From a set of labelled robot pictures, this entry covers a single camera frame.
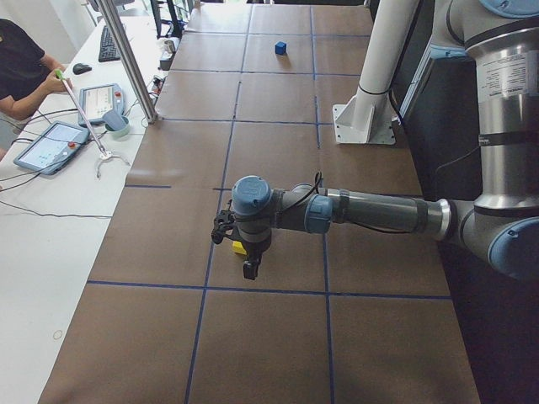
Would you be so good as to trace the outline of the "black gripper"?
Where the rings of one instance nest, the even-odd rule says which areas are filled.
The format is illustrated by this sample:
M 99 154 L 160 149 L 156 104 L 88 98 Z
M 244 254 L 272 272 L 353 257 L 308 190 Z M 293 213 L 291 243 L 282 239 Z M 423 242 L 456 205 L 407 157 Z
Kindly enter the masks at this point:
M 211 231 L 211 240 L 215 244 L 222 243 L 224 238 L 241 242 L 247 252 L 243 262 L 243 277 L 256 280 L 262 253 L 271 245 L 270 217 L 259 213 L 255 215 L 241 215 L 232 207 L 232 200 L 228 200 L 227 207 L 216 215 Z

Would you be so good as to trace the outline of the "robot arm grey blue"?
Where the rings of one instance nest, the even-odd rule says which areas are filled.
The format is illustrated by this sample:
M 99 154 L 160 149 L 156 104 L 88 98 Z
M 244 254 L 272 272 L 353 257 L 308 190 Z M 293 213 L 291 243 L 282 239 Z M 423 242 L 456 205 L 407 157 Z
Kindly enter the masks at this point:
M 273 189 L 247 176 L 214 220 L 211 238 L 241 242 L 255 279 L 275 228 L 323 234 L 332 223 L 424 233 L 474 253 L 515 279 L 538 276 L 538 4 L 439 1 L 430 53 L 468 56 L 478 86 L 482 193 L 473 201 L 421 199 L 301 184 Z

